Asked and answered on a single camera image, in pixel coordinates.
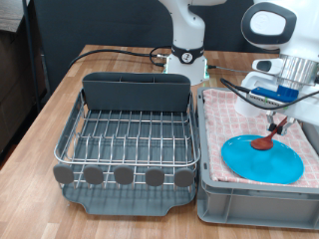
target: wooden countertop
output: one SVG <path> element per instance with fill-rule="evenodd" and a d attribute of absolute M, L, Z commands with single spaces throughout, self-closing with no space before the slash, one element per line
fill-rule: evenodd
<path fill-rule="evenodd" d="M 22 0 L 0 0 L 0 31 L 16 33 L 23 15 Z"/>
<path fill-rule="evenodd" d="M 84 52 L 114 47 L 87 46 Z M 150 49 L 122 48 L 148 53 Z M 249 71 L 254 59 L 274 55 L 206 52 L 211 65 Z M 68 118 L 81 79 L 91 72 L 159 73 L 148 58 L 100 53 L 80 60 L 69 71 L 17 149 L 0 171 L 0 238 L 319 238 L 316 231 L 204 223 L 195 200 L 173 208 L 165 217 L 94 216 L 68 202 L 53 175 L 54 147 Z M 240 84 L 244 74 L 210 70 L 203 85 L 221 87 L 225 77 Z"/>

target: wire rack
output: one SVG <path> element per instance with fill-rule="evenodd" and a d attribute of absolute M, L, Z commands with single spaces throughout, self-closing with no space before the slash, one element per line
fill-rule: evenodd
<path fill-rule="evenodd" d="M 101 169 L 104 189 L 110 184 L 121 187 L 116 181 L 115 169 L 123 165 L 133 172 L 132 189 L 138 184 L 148 188 L 146 173 L 150 168 L 162 170 L 161 188 L 176 189 L 175 176 L 181 169 L 195 174 L 199 146 L 192 96 L 185 113 L 90 111 L 83 93 L 78 101 L 66 125 L 70 133 L 62 134 L 55 149 L 59 163 L 72 169 L 75 189 L 82 184 L 93 186 L 84 176 L 88 165 Z"/>

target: blue plate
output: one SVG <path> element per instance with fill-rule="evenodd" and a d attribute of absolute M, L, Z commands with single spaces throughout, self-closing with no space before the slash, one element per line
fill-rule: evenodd
<path fill-rule="evenodd" d="M 225 163 L 238 175 L 259 182 L 289 184 L 304 172 L 300 156 L 285 144 L 273 140 L 273 148 L 261 151 L 250 143 L 261 136 L 243 135 L 231 138 L 222 149 Z"/>

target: pink towel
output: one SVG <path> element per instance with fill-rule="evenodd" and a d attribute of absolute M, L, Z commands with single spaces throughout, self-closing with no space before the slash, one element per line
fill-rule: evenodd
<path fill-rule="evenodd" d="M 267 118 L 262 113 L 257 118 L 247 118 L 238 114 L 234 108 L 237 95 L 233 92 L 224 92 L 215 89 L 204 91 L 205 121 L 208 139 L 210 161 L 210 178 L 213 181 L 240 182 L 260 185 L 275 185 L 244 179 L 232 172 L 221 157 L 221 148 L 226 141 L 235 136 L 256 134 L 267 136 Z M 277 114 L 276 123 L 280 123 L 285 116 Z M 276 135 L 275 140 L 283 142 L 294 149 L 302 158 L 305 165 L 304 175 L 289 185 L 293 187 L 319 188 L 319 157 L 307 140 L 301 126 L 295 123 L 289 128 L 287 135 Z"/>

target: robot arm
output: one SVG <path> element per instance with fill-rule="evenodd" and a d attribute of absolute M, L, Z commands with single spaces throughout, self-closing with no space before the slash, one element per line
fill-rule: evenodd
<path fill-rule="evenodd" d="M 264 107 L 280 107 L 319 91 L 315 80 L 319 66 L 319 1 L 255 0 L 243 17 L 242 33 L 252 45 L 280 50 L 278 59 L 257 60 L 242 83 L 251 90 L 247 98 Z M 288 123 L 295 119 L 319 124 L 319 95 L 307 98 L 289 108 L 267 112 L 282 113 Z"/>
<path fill-rule="evenodd" d="M 173 40 L 166 72 L 187 76 L 192 85 L 206 79 L 206 58 L 203 56 L 205 24 L 189 10 L 189 6 L 213 6 L 226 0 L 159 0 L 172 18 Z"/>

